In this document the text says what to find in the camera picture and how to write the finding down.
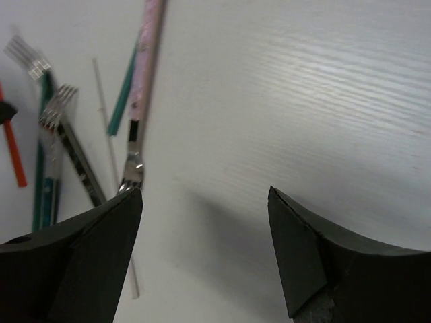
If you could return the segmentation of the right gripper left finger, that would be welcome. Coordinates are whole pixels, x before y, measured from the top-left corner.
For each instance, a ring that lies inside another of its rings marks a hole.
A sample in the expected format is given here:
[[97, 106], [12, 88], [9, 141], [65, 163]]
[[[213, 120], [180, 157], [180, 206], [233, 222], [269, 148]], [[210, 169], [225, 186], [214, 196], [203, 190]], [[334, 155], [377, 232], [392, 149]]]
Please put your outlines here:
[[112, 322], [143, 201], [128, 190], [1, 245], [2, 322]]

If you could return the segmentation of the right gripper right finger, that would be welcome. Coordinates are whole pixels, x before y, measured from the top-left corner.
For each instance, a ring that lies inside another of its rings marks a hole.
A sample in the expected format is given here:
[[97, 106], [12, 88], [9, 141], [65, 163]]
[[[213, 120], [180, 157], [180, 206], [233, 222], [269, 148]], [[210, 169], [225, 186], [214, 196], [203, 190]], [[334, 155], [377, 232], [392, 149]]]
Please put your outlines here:
[[430, 321], [429, 252], [354, 233], [276, 188], [268, 214], [293, 321]]

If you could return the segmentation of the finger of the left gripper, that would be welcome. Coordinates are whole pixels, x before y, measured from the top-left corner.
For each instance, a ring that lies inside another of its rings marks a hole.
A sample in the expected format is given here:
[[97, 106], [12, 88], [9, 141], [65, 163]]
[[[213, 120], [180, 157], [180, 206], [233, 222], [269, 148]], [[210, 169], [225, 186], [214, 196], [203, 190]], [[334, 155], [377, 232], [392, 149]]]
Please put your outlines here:
[[17, 110], [14, 106], [12, 106], [9, 102], [0, 101], [0, 124], [11, 121], [16, 114]]

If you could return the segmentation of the teal chopstick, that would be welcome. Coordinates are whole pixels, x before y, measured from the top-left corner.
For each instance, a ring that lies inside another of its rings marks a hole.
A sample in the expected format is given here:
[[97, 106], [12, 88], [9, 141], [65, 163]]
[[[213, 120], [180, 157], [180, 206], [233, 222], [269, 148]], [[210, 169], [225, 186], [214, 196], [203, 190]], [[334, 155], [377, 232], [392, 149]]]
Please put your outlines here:
[[120, 123], [127, 105], [129, 94], [131, 91], [131, 85], [133, 81], [133, 73], [135, 68], [135, 56], [137, 54], [137, 47], [139, 45], [139, 39], [135, 42], [133, 52], [129, 59], [127, 70], [123, 78], [123, 82], [120, 88], [120, 92], [117, 97], [117, 101], [112, 113], [110, 122], [108, 124], [107, 133], [109, 136], [116, 136], [120, 127]]
[[[40, 101], [38, 117], [42, 116], [48, 101], [53, 96], [53, 83], [50, 72], [40, 78]], [[34, 180], [34, 204], [32, 231], [39, 231], [51, 225], [53, 202], [53, 179], [45, 176], [45, 152], [40, 140], [37, 142], [36, 168]]]

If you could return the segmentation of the orange chopstick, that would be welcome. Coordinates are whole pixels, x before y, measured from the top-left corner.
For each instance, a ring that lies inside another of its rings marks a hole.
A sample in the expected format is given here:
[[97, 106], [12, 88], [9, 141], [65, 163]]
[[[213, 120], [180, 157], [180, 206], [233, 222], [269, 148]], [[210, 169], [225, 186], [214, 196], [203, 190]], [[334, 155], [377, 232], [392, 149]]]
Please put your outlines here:
[[[2, 87], [1, 87], [1, 101], [6, 101], [3, 95]], [[1, 124], [1, 126], [3, 126], [4, 128], [5, 138], [7, 141], [7, 146], [11, 157], [11, 163], [13, 166], [18, 187], [19, 188], [27, 187], [28, 183], [27, 183], [26, 175], [22, 165], [22, 160], [20, 157], [18, 145], [16, 143], [15, 135], [13, 133], [11, 121], [7, 121], [6, 123]]]

